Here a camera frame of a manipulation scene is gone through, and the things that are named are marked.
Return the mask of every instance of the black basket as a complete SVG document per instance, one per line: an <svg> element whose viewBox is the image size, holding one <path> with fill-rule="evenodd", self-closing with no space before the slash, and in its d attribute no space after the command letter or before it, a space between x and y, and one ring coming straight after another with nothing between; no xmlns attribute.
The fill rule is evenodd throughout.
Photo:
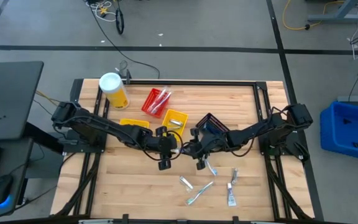
<svg viewBox="0 0 358 224"><path fill-rule="evenodd" d="M208 131L212 134L222 134L230 131L220 120L215 118L211 113L205 115L201 121L196 124L196 127L203 133Z"/></svg>

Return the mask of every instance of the yellow cable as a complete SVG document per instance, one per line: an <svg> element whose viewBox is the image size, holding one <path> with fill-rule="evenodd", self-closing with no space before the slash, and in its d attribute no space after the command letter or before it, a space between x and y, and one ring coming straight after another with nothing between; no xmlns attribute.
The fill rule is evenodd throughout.
<svg viewBox="0 0 358 224"><path fill-rule="evenodd" d="M47 95L43 94L41 91L37 90L35 92L37 95L41 96L41 97L44 97L45 99L49 100L49 102L53 103L53 105L57 106L57 103L56 102L59 102L58 100L55 100L55 99L52 99L52 98L49 98Z"/></svg>
<svg viewBox="0 0 358 224"><path fill-rule="evenodd" d="M285 7L284 7L284 11L283 11L283 25L285 26L285 28L290 29L290 30L304 30L304 29L306 29L306 26L304 26L304 27L299 27L299 28L293 28L293 27L287 26L287 24L285 23L285 11L287 11L287 8L288 8L288 6L290 5L290 2L291 2L291 0L288 0L288 1L287 1L287 4L286 4ZM327 6L328 6L329 4L342 4L342 3L344 3L344 1L333 1L333 2L328 2L328 3L326 3L326 4L324 5L323 15L326 13L326 9L327 9ZM317 26L317 25L320 25L321 23L322 23L322 21L319 21L319 22L317 22L317 23L311 24L311 25L310 25L310 28L312 28L312 27L314 27L314 26Z"/></svg>

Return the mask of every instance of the yellow cup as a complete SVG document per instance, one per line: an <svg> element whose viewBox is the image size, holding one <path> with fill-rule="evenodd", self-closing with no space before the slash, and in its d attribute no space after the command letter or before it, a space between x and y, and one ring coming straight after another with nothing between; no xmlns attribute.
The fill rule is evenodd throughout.
<svg viewBox="0 0 358 224"><path fill-rule="evenodd" d="M99 86L114 109L122 110L129 106L127 91L118 74L104 74L99 80Z"/></svg>

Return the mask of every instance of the blue light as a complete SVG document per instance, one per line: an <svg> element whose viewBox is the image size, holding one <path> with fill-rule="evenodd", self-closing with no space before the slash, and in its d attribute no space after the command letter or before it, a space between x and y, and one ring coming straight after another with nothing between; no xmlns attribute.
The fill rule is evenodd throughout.
<svg viewBox="0 0 358 224"><path fill-rule="evenodd" d="M6 208L9 206L9 204L11 203L12 197L9 195L7 197L7 199L5 200L5 202L0 203L0 208Z"/></svg>

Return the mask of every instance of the computer mouse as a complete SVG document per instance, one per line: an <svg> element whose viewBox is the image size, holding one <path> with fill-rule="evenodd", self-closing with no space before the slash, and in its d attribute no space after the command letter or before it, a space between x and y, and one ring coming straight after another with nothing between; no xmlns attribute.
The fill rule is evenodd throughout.
<svg viewBox="0 0 358 224"><path fill-rule="evenodd" d="M5 202L11 191L13 177L11 175L4 175L0 177L0 204Z"/></svg>

